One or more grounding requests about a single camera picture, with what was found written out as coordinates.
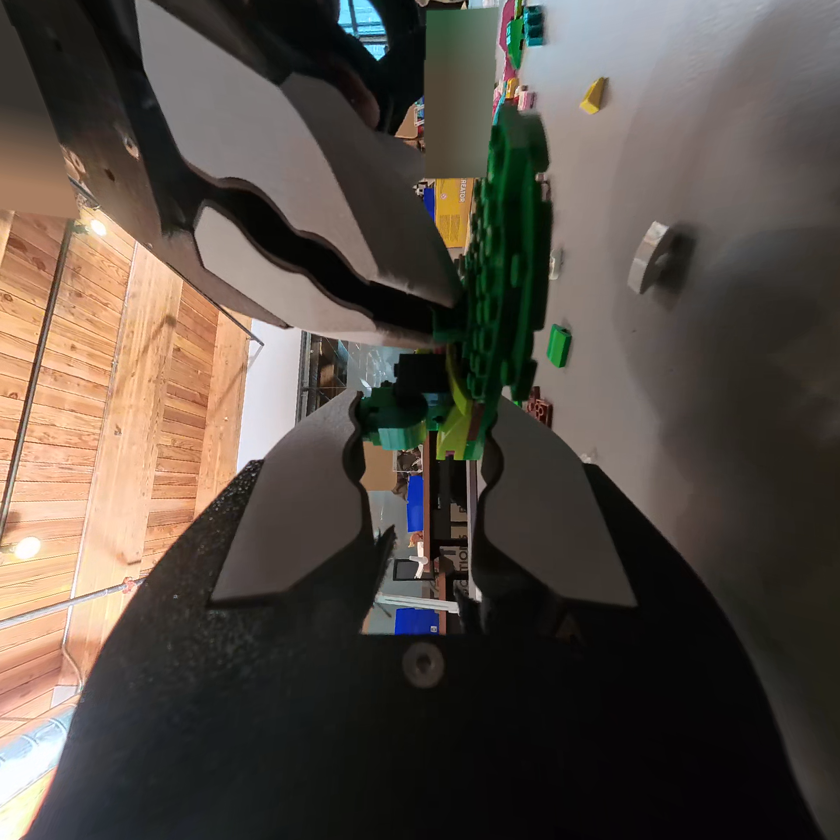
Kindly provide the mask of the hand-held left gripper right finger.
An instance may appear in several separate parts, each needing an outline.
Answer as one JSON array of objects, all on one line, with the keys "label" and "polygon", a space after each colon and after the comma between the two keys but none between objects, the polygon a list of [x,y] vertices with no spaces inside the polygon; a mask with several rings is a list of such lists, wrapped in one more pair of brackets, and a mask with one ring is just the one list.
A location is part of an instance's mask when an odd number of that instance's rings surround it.
[{"label": "hand-held left gripper right finger", "polygon": [[580,457],[506,398],[486,437],[467,635],[629,634],[638,603]]}]

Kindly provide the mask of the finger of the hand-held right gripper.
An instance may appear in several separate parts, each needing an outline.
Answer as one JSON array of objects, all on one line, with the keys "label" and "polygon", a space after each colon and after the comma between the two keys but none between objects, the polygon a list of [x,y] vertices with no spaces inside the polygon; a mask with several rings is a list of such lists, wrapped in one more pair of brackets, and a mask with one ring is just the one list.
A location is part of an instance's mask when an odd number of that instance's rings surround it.
[{"label": "finger of the hand-held right gripper", "polygon": [[337,89],[246,68],[154,2],[139,2],[143,68],[182,158],[269,199],[294,230],[339,248],[364,280],[452,309],[460,284],[414,186],[420,152],[365,128]]},{"label": "finger of the hand-held right gripper", "polygon": [[292,328],[323,337],[401,349],[432,349],[429,333],[375,321],[366,302],[374,289],[331,248],[304,238],[313,267],[282,264],[212,204],[197,217],[194,239],[204,267]]}]

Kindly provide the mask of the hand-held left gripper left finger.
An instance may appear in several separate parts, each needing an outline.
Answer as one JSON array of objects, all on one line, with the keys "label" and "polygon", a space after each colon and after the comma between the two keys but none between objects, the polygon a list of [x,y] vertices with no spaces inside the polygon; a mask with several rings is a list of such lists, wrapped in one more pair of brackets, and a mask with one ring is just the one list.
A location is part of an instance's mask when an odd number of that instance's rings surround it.
[{"label": "hand-held left gripper left finger", "polygon": [[361,484],[360,404],[360,392],[343,392],[269,451],[210,606],[269,606],[293,633],[363,632],[395,532],[374,530]]}]

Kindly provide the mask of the green lego plate build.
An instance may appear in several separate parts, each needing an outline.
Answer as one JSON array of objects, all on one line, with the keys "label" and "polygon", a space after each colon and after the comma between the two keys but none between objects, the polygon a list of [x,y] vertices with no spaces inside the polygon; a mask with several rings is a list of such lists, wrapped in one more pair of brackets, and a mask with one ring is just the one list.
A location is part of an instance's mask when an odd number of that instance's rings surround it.
[{"label": "green lego plate build", "polygon": [[435,433],[437,459],[478,460],[503,390],[515,401],[529,397],[550,282],[548,166],[540,116],[502,105],[487,175],[474,188],[468,248],[456,264],[463,295],[454,308],[433,310],[434,349],[401,354],[395,381],[360,400],[365,442],[409,450]]}]

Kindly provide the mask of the brown lego brick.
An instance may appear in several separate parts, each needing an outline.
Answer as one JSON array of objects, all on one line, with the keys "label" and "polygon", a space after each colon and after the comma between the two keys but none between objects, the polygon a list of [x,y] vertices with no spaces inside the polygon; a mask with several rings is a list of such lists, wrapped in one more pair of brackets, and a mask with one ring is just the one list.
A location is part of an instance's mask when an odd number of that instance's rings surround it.
[{"label": "brown lego brick", "polygon": [[538,385],[534,385],[531,388],[527,399],[513,400],[513,402],[536,421],[548,428],[552,428],[553,405],[551,402],[543,399],[541,389]]}]

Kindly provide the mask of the pile of loose lego bricks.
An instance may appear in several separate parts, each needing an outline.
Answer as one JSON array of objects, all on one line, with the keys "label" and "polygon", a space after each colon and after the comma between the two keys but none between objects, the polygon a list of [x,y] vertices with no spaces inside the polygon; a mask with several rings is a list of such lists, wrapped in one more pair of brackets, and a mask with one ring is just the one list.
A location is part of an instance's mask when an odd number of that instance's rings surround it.
[{"label": "pile of loose lego bricks", "polygon": [[500,13],[498,45],[503,55],[503,68],[497,82],[493,120],[497,121],[501,106],[513,103],[520,111],[536,106],[536,93],[520,81],[522,58],[526,48],[543,45],[544,14],[542,5],[523,1],[506,1]]}]

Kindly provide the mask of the person's right hand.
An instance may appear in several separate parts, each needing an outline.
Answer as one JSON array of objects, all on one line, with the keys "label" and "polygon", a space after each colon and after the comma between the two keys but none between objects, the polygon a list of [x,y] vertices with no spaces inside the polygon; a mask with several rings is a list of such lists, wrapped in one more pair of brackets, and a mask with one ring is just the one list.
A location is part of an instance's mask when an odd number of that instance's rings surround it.
[{"label": "person's right hand", "polygon": [[374,93],[360,74],[342,58],[335,60],[334,85],[339,89],[353,111],[371,130],[378,130],[382,111]]}]

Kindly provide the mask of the yellow and blue box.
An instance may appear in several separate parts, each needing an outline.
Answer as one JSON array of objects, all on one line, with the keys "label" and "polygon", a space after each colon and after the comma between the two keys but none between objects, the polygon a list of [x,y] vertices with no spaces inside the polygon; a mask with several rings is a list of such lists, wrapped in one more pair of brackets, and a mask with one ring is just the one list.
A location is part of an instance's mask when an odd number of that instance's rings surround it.
[{"label": "yellow and blue box", "polygon": [[464,249],[475,179],[441,178],[423,187],[423,204],[448,249]]}]

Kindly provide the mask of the grey metal pipe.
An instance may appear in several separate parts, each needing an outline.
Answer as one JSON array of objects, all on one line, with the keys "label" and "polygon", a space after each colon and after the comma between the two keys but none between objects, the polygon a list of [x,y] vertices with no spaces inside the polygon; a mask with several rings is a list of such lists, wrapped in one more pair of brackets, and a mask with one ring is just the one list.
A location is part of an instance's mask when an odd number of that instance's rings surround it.
[{"label": "grey metal pipe", "polygon": [[110,595],[123,595],[132,593],[145,580],[145,575],[142,575],[141,577],[136,579],[126,578],[120,584],[115,584],[110,587],[106,587],[84,595],[77,595],[75,597],[66,599],[65,601],[41,606],[30,611],[22,612],[15,616],[9,616],[1,620],[1,631],[15,627],[20,624],[26,624],[31,621],[35,621],[41,617],[50,616],[56,613],[62,613],[68,611],[72,607],[80,606],[88,602],[93,602]]}]

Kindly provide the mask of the black ceiling rod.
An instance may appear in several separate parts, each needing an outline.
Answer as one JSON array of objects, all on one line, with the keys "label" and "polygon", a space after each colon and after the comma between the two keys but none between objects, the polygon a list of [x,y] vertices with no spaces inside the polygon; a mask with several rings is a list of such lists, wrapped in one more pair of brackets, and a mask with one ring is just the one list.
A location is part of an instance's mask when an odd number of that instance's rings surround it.
[{"label": "black ceiling rod", "polygon": [[70,244],[75,232],[76,223],[74,220],[66,222],[62,239],[60,240],[59,253],[56,259],[56,266],[53,272],[49,287],[49,294],[45,303],[44,316],[38,333],[38,341],[35,346],[35,355],[31,364],[27,382],[27,389],[24,396],[23,408],[18,419],[17,432],[14,439],[12,453],[9,459],[6,479],[3,485],[1,503],[1,534],[5,533],[7,520],[11,510],[14,488],[18,476],[18,470],[23,458],[26,435],[30,418],[34,409],[35,394],[39,383],[43,360],[46,353],[46,346],[49,339],[49,331],[55,315],[60,285],[64,276]]}]

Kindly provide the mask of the grey round disc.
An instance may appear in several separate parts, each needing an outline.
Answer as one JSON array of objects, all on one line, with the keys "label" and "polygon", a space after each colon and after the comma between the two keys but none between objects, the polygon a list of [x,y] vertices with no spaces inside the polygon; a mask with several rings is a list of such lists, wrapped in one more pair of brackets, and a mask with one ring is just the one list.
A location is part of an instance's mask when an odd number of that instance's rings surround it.
[{"label": "grey round disc", "polygon": [[641,296],[676,266],[681,233],[677,226],[654,221],[640,241],[627,274],[629,289]]}]

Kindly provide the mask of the silver ventilation duct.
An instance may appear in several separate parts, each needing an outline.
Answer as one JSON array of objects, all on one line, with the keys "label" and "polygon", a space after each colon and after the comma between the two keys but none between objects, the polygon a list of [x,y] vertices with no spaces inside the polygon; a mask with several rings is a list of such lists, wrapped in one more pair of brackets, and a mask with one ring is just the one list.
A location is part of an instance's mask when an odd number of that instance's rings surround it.
[{"label": "silver ventilation duct", "polygon": [[2,744],[2,803],[57,766],[76,709],[75,705],[56,707],[50,717]]}]

